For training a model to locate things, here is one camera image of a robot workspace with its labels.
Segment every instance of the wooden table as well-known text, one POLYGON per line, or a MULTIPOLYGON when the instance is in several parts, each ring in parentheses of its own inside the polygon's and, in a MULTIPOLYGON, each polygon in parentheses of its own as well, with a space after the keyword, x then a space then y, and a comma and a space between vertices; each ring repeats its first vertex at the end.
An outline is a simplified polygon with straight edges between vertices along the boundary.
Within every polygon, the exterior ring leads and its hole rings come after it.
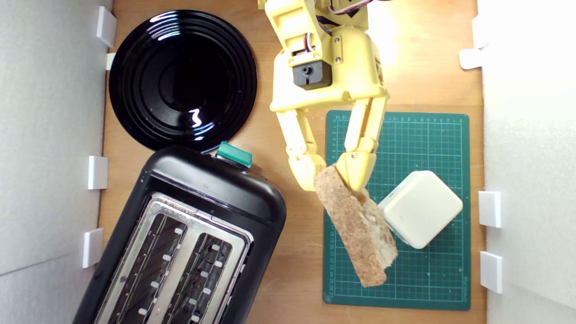
MULTIPOLYGON (((230 141, 252 152, 263 175, 287 203, 287 221, 252 306, 248 323, 482 323, 486 292, 479 284, 479 251, 485 247, 478 224, 476 192, 483 188, 482 81, 479 71, 462 71, 458 50, 472 45, 475 0, 394 0, 387 7, 381 46, 384 78, 392 94, 389 111, 457 112, 470 116, 472 183, 472 307, 470 311, 403 310, 326 305, 322 287, 322 207, 314 193, 298 187, 290 172, 272 100, 272 62, 281 49, 256 0, 115 0, 116 45, 145 19, 168 10, 197 9, 235 25, 254 51, 259 90, 252 115, 230 141)), ((319 152, 324 152, 325 111, 309 114, 319 152)), ((108 189, 101 196, 100 223, 108 240, 139 170, 151 151, 120 126, 107 95, 104 156, 108 189)))

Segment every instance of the black toaster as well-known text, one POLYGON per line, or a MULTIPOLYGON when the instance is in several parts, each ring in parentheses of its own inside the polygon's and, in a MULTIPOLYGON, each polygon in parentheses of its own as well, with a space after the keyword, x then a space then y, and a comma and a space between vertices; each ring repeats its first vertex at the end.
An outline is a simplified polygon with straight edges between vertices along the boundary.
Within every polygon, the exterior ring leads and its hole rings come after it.
POLYGON ((281 195, 219 155, 155 152, 73 324, 243 323, 286 218, 281 195))

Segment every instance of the robotic arm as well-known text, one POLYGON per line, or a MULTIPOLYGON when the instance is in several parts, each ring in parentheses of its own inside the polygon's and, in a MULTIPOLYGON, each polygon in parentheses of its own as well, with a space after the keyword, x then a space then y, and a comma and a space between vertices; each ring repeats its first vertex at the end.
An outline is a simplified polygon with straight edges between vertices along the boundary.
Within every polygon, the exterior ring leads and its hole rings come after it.
POLYGON ((336 169, 352 191, 362 190, 372 174, 389 95, 378 49, 365 33, 370 1, 259 0, 282 44, 270 110, 304 190, 314 191, 314 176, 326 167, 305 116, 311 109, 354 105, 336 169))

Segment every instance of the white box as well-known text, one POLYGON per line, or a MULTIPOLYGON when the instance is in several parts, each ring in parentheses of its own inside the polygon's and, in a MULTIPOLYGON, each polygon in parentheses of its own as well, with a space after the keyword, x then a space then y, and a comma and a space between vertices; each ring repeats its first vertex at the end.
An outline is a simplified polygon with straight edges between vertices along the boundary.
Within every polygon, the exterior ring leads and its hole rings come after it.
POLYGON ((414 171, 378 207, 404 243, 424 248, 462 211, 463 205, 432 171, 414 171))

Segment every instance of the green cutting mat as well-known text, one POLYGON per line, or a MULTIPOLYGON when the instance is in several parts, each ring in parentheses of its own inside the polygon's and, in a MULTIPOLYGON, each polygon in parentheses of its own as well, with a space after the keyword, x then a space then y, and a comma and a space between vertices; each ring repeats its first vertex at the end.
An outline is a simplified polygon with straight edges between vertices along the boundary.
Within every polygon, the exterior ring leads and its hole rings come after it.
MULTIPOLYGON (((326 161, 344 152, 350 111, 326 117, 326 161)), ((424 249, 396 238, 399 251, 379 287, 363 288, 330 218, 324 215, 323 298, 328 304, 470 309, 470 163, 468 116, 387 112, 374 172, 367 185, 380 202, 410 172, 432 170, 463 201, 464 209, 424 249)))

